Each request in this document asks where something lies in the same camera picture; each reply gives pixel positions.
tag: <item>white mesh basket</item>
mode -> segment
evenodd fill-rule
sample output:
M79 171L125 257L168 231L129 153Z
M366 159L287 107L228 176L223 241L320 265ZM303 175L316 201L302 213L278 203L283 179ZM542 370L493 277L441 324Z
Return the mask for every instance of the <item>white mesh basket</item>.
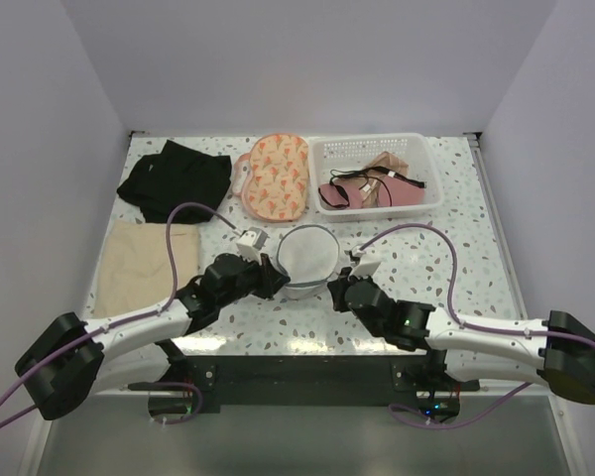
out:
M330 171L356 171L382 152L390 152L408 163L408 177L426 183L423 203L357 210L323 207L317 189L330 180ZM310 193L315 207L331 221L376 220L427 213L443 203L443 189L434 154L421 134L380 134L315 139L308 145Z

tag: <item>beige towel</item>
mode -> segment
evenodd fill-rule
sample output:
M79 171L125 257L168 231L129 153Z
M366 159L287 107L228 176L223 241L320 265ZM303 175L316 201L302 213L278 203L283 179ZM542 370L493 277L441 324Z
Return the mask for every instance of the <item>beige towel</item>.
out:
M178 287L182 288L198 274L198 230L194 225L175 224L171 231ZM101 256L94 317L147 307L171 291L166 225L117 220Z

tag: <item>speckled table surface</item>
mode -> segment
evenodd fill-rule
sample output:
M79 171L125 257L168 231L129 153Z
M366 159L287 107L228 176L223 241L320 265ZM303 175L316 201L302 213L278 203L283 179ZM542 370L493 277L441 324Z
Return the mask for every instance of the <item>speckled table surface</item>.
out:
M132 140L121 181L137 161L158 153L167 138L135 137ZM211 155L229 155L235 162L249 152L256 137L170 138ZM248 216L237 197L228 195L219 211L236 226L264 228L270 235L265 252L275 256L280 236L292 227L319 223L327 226L344 250L365 242L393 225L431 223L453 240L459 259L455 304L460 312L504 319L519 318L501 253L494 236L471 152L464 138L428 138L442 175L445 202L433 213L416 219L327 223L310 207L296 224L268 225ZM119 197L110 224L116 219L144 221L141 211ZM218 220L199 225L200 266L204 269L226 251L236 252L235 235ZM402 230L380 240L372 252L381 257L375 281L391 297L444 305L451 260L440 238L427 231ZM90 318L96 295L96 275L83 316ZM397 348L373 338L350 313L332 310L330 297L322 294L299 301L277 297L261 301L241 299L222 310L217 322L193 335L177 339L186 354L300 355L389 354Z

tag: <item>white wall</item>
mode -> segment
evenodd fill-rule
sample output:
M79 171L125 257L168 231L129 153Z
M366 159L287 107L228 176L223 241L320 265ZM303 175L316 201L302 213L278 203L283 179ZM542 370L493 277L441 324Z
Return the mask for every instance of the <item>white wall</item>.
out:
M554 0L62 0L124 124L479 131Z
M531 317L595 330L595 0L559 0L483 135ZM595 408L572 418L595 475Z
M0 0L0 395L35 337L80 308L125 142L61 3ZM31 404L16 397L7 410ZM30 424L0 431L0 476Z

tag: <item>orange patterned pouch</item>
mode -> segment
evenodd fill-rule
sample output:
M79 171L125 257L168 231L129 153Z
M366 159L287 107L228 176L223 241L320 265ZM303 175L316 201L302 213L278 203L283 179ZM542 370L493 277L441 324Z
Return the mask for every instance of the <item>orange patterned pouch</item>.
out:
M241 169L247 171L237 191L245 209L265 221L297 220L306 207L308 144L293 134L274 134L260 139L251 152L236 163L236 185Z

